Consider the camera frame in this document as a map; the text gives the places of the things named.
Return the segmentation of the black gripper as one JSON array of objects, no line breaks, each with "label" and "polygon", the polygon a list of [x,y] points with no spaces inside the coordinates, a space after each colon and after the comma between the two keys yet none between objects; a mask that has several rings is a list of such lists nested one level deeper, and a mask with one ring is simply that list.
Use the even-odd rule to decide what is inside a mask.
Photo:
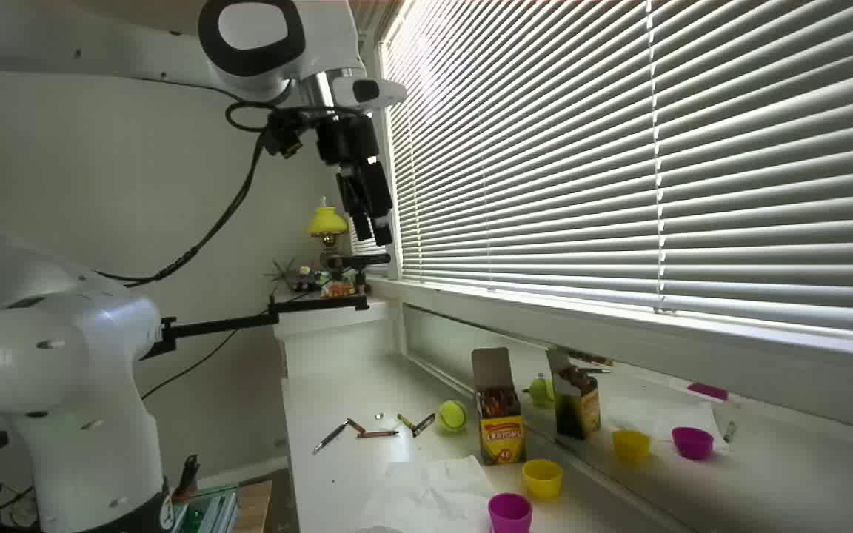
[{"label": "black gripper", "polygon": [[392,246],[389,214],[393,201],[378,164],[373,121],[367,116],[327,118],[316,128],[316,152],[338,169],[340,204],[356,221],[359,239],[377,236],[378,246]]}]

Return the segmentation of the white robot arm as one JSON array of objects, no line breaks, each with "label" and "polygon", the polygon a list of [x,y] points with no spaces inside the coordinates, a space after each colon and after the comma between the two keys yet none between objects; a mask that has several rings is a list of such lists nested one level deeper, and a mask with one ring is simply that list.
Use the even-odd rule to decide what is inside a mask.
[{"label": "white robot arm", "polygon": [[[106,75],[232,94],[267,112],[259,149],[316,135],[356,233],[392,239],[373,116],[405,97],[359,54],[350,0],[204,0],[196,30],[147,30],[70,0],[0,0],[0,69]],[[45,533],[162,533],[158,421],[134,365],[168,341],[125,275],[0,233],[0,414],[32,458]]]}]

